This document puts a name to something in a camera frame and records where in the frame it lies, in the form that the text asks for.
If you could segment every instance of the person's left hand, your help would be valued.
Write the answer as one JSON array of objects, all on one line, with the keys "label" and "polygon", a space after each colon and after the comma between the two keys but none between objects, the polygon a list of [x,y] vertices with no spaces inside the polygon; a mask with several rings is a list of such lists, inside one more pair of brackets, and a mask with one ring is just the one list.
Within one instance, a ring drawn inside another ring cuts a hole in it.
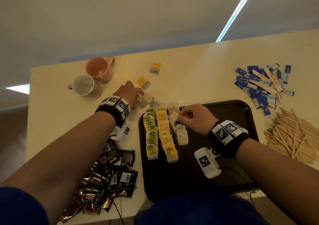
[{"label": "person's left hand", "polygon": [[131,110],[134,110],[137,107],[135,100],[137,93],[144,95],[142,88],[134,87],[131,81],[127,81],[125,85],[121,85],[113,95],[124,98],[129,103]]}]

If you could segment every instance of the mug handle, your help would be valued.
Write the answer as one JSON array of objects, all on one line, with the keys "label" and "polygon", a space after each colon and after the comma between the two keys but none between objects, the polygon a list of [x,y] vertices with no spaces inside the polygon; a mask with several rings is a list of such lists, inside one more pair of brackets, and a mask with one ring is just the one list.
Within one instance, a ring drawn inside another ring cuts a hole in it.
[{"label": "mug handle", "polygon": [[114,64],[115,64],[115,58],[114,58],[114,56],[109,56],[109,57],[107,57],[105,60],[106,60],[106,62],[107,62],[111,67],[114,66]]}]

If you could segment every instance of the blue shirt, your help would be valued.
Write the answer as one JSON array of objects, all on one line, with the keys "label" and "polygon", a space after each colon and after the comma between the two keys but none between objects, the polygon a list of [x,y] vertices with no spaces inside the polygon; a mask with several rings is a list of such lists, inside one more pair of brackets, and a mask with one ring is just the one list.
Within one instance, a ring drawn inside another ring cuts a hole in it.
[{"label": "blue shirt", "polygon": [[[14,187],[0,188],[0,224],[47,225],[44,207],[30,194]],[[243,199],[219,191],[213,194],[188,194],[155,203],[137,222],[138,225],[175,224],[269,224]]]}]

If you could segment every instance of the black tray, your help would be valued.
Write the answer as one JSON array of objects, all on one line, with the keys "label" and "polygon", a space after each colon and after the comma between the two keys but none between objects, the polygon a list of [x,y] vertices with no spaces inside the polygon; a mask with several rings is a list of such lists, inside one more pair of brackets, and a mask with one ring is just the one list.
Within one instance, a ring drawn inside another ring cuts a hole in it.
[{"label": "black tray", "polygon": [[[231,120],[248,130],[250,136],[259,141],[257,131],[247,103],[240,100],[203,104],[219,120]],[[229,167],[241,174],[243,178],[230,170],[222,170],[221,174],[213,179],[207,179],[194,157],[194,152],[202,147],[211,148],[207,136],[200,135],[187,129],[189,143],[184,146],[175,145],[178,151],[178,161],[168,163],[166,155],[159,141],[159,158],[148,160],[146,155],[146,132],[143,125],[143,115],[139,119],[138,129],[140,136],[144,190],[148,199],[156,202],[167,196],[187,192],[190,189],[201,187],[221,186],[228,193],[250,191],[252,186],[258,188],[250,177],[237,164],[235,159],[225,159],[221,155],[216,158],[220,167]]]}]

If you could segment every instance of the wooden floor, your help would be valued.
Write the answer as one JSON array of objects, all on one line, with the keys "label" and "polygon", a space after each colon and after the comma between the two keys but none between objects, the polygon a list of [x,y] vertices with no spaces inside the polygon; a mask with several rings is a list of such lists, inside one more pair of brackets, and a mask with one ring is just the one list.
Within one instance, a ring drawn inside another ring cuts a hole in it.
[{"label": "wooden floor", "polygon": [[[0,182],[5,180],[25,162],[28,107],[0,111]],[[293,225],[282,211],[267,197],[254,198],[257,211],[273,225]],[[133,217],[123,219],[132,225]],[[85,225],[109,225],[110,221],[86,223]],[[119,219],[111,221],[118,225]]]}]

